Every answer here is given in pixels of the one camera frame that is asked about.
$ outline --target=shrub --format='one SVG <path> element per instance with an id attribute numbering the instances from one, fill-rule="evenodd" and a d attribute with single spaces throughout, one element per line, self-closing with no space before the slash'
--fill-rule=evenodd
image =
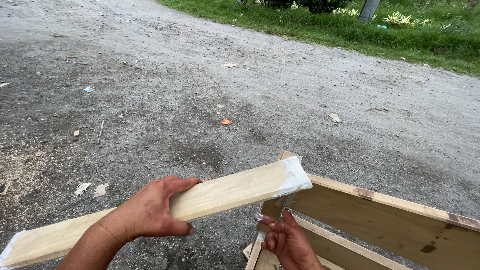
<path id="1" fill-rule="evenodd" d="M 347 0 L 299 0 L 296 1 L 298 5 L 307 7 L 313 14 L 331 13 L 333 10 L 343 8 Z"/>

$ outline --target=grassy verge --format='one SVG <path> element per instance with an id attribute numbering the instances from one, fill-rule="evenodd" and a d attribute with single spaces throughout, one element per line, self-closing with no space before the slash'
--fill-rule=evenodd
<path id="1" fill-rule="evenodd" d="M 380 4 L 377 19 L 370 24 L 358 22 L 357 17 L 312 15 L 305 8 L 275 10 L 254 2 L 243 6 L 235 0 L 157 1 L 193 16 L 285 39 L 342 47 L 385 59 L 404 57 L 409 62 L 480 76 L 480 12 L 478 7 L 465 9 L 465 0 L 432 2 L 425 13 L 421 12 L 425 1 L 388 0 Z M 363 1 L 356 0 L 348 8 L 361 10 L 362 6 Z M 377 27 L 386 25 L 382 18 L 396 11 L 412 15 L 412 20 L 430 19 L 432 23 L 426 27 Z"/>

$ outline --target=rock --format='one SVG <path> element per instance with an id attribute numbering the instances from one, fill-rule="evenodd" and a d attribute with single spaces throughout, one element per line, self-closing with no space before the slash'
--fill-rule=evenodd
<path id="1" fill-rule="evenodd" d="M 168 259 L 163 259 L 163 261 L 160 264 L 160 269 L 167 270 L 167 268 L 168 268 Z"/>

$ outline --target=dirty hand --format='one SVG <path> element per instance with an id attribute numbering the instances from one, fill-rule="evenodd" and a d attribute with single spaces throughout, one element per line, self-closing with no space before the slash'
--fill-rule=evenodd
<path id="1" fill-rule="evenodd" d="M 255 219 L 271 230 L 262 248 L 273 252 L 285 270 L 324 270 L 307 235 L 287 209 L 283 211 L 283 222 L 260 214 Z"/>
<path id="2" fill-rule="evenodd" d="M 169 199 L 202 181 L 198 178 L 179 179 L 168 176 L 150 181 L 128 201 L 97 222 L 120 242 L 130 242 L 140 236 L 184 236 L 194 232 L 188 222 L 174 219 Z"/>

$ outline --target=gravel road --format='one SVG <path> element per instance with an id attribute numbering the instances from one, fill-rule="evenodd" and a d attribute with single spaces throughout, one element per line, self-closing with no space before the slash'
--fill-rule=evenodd
<path id="1" fill-rule="evenodd" d="M 20 230 L 114 207 L 149 180 L 217 178 L 273 162 L 282 148 L 307 172 L 480 219 L 477 78 L 285 41 L 152 0 L 1 0 L 0 14 L 0 81 L 10 83 L 0 88 L 0 185 L 9 186 L 0 249 Z M 80 182 L 92 186 L 75 196 Z M 110 269 L 243 269 L 260 207 L 198 221 L 189 237 L 138 239 Z"/>

